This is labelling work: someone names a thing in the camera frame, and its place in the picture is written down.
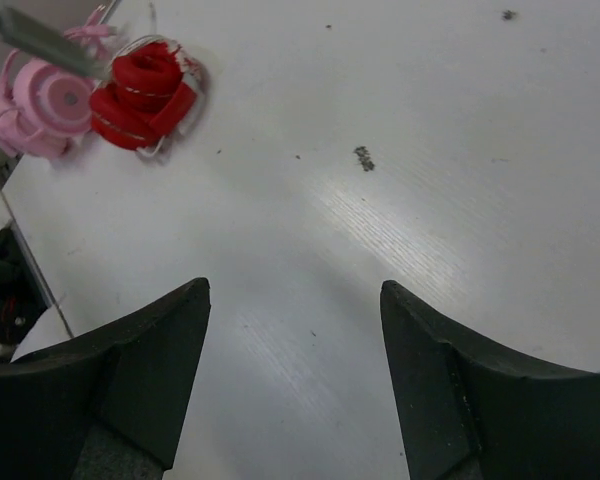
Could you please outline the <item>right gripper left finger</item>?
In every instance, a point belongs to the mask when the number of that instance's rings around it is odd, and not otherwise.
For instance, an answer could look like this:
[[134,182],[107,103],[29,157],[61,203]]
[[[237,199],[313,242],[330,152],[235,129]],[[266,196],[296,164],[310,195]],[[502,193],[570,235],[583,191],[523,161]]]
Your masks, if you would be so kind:
[[175,461],[210,316],[193,279],[0,364],[0,479],[159,479]]

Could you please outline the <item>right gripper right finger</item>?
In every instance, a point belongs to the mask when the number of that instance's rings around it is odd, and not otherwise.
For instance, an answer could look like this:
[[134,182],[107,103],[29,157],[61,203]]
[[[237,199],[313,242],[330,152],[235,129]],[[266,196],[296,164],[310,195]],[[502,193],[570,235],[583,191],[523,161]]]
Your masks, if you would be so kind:
[[600,479],[600,373],[495,342],[385,281],[380,313],[413,479]]

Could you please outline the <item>white grey headphones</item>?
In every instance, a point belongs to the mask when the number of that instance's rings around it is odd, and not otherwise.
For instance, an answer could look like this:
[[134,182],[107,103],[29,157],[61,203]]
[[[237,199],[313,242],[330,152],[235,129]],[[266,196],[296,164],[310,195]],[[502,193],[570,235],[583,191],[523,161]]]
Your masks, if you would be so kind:
[[61,32],[9,6],[0,7],[1,41],[81,77],[104,80],[103,63]]

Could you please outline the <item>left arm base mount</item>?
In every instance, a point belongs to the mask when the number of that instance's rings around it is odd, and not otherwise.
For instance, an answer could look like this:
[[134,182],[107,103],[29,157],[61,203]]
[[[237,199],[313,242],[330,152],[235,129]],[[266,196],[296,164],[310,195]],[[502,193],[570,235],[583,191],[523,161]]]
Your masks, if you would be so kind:
[[15,222],[0,229],[0,363],[53,305],[52,296]]

